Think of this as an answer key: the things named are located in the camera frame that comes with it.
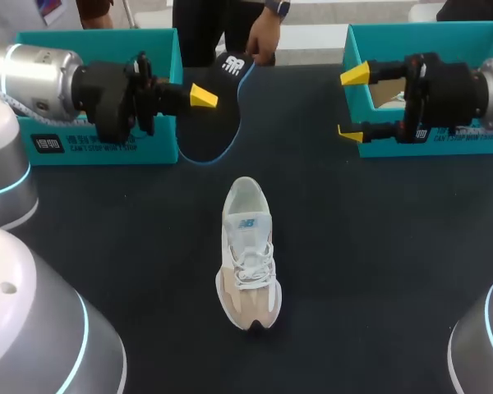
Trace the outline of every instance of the black pants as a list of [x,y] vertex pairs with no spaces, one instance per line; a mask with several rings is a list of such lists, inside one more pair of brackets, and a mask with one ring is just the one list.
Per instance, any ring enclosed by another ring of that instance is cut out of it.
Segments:
[[179,34],[183,66],[209,66],[223,32],[227,51],[244,53],[263,7],[240,0],[174,0],[173,27]]

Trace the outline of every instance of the teal box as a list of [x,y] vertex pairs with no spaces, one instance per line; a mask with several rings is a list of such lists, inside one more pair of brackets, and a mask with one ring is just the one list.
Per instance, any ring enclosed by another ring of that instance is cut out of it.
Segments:
[[[366,60],[398,61],[415,53],[435,52],[443,62],[466,62],[478,68],[493,57],[493,21],[438,22],[397,25],[350,25],[343,55],[343,69]],[[352,122],[381,123],[403,119],[403,109],[377,109],[365,85],[345,87]],[[472,128],[479,128],[476,122]],[[447,136],[444,129],[431,131],[425,144],[398,144],[393,138],[358,144],[360,156],[422,156],[493,153],[493,135]]]
[[[182,63],[177,31],[166,30],[80,30],[29,31],[16,36],[19,44],[69,49],[87,65],[91,61],[119,62],[122,65],[145,51],[154,75],[182,83]],[[125,145],[101,144],[93,126],[53,127],[19,117],[21,135],[34,166],[172,164],[178,159],[175,117],[155,117],[155,135],[138,126]],[[57,135],[63,153],[39,153],[32,135]]]

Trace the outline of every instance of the black insole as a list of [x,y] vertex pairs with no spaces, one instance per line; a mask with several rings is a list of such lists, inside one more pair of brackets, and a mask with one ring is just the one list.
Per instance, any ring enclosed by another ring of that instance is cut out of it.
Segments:
[[241,112],[238,96],[254,62],[243,53],[222,53],[205,77],[194,83],[219,97],[216,109],[193,108],[177,118],[177,143],[181,154],[194,162],[221,158],[239,131]]

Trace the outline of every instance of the cable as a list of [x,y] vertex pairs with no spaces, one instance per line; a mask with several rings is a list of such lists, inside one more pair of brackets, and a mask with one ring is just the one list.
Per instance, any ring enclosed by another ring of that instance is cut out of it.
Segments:
[[22,104],[20,101],[15,100],[13,97],[8,96],[7,94],[4,94],[2,91],[0,91],[0,99],[4,103],[7,103],[11,107],[15,108],[16,110],[24,113],[26,116],[28,116],[28,117],[30,117],[30,118],[32,118],[32,119],[34,119],[40,123],[43,123],[47,126],[57,126],[57,127],[92,126],[91,123],[89,123],[87,119],[75,119],[74,121],[53,121],[51,119],[41,117],[38,113],[29,109],[24,104]]

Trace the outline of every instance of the white sneaker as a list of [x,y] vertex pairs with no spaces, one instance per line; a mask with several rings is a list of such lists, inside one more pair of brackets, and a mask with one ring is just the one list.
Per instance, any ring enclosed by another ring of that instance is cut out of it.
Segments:
[[237,179],[224,202],[221,248],[215,286],[224,312],[241,330],[270,328],[281,310],[272,217],[263,191],[249,177]]

